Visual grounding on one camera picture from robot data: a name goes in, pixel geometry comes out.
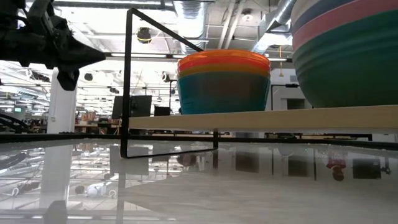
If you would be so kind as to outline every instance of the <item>teal bowl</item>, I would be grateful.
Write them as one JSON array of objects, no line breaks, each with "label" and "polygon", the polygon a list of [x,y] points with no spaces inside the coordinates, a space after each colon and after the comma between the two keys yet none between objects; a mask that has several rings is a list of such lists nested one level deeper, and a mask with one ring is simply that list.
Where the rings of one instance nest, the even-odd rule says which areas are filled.
[{"label": "teal bowl", "polygon": [[316,108],[398,105],[398,10],[354,21],[303,44],[293,56]]},{"label": "teal bowl", "polygon": [[264,111],[269,78],[242,72],[203,72],[178,80],[182,114]]}]

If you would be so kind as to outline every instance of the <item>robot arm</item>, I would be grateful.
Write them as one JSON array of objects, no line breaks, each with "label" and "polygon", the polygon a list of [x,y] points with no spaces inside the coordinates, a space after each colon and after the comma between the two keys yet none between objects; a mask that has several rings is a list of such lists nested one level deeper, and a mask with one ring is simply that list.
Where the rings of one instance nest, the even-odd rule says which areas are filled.
[{"label": "robot arm", "polygon": [[[58,67],[64,90],[75,89],[79,68],[105,60],[105,54],[73,38],[67,20],[54,13],[53,0],[36,0],[27,19],[17,15],[25,0],[0,1],[0,60],[17,61],[23,67],[42,63]],[[18,29],[17,21],[25,23]]]}]

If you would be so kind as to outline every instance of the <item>glossy white floor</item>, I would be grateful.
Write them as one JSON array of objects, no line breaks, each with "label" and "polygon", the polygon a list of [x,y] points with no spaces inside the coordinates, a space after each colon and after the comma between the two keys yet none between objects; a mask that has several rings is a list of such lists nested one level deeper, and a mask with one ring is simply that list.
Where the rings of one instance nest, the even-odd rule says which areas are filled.
[{"label": "glossy white floor", "polygon": [[[0,223],[396,223],[398,152],[220,144],[120,159],[118,141],[0,144]],[[130,142],[129,153],[209,148]]]}]

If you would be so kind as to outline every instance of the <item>stacked bowls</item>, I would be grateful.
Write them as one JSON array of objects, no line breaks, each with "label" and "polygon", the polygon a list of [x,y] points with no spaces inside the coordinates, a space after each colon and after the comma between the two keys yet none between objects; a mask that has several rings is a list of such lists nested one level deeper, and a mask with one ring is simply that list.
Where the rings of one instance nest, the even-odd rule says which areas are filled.
[{"label": "stacked bowls", "polygon": [[209,50],[178,63],[182,114],[264,111],[269,60],[245,50]]},{"label": "stacked bowls", "polygon": [[398,1],[297,0],[298,82],[316,108],[398,105]]}]

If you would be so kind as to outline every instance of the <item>white pillar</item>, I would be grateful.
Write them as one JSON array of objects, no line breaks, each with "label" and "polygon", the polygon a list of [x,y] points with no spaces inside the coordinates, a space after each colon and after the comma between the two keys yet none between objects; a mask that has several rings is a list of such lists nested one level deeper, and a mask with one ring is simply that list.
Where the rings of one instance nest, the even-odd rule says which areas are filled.
[{"label": "white pillar", "polygon": [[[48,134],[73,132],[77,91],[65,91],[57,80],[58,69],[54,69],[51,82],[51,97]],[[73,145],[47,147],[44,155],[40,207],[48,208],[56,200],[68,202],[70,165]]]}]

